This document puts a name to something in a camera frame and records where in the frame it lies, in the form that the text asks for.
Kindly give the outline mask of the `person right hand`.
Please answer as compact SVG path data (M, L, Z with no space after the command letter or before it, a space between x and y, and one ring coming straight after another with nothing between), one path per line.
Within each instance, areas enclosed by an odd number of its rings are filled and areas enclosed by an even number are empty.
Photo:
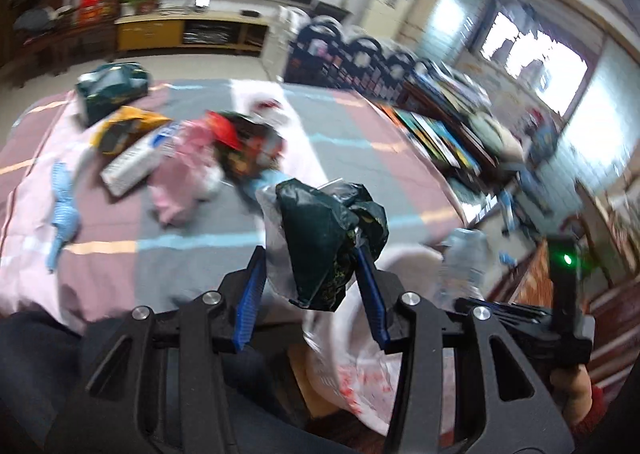
M565 421L570 426L578 425L592 406L592 385L587 368L580 364L572 370L553 370L550 382L562 402Z

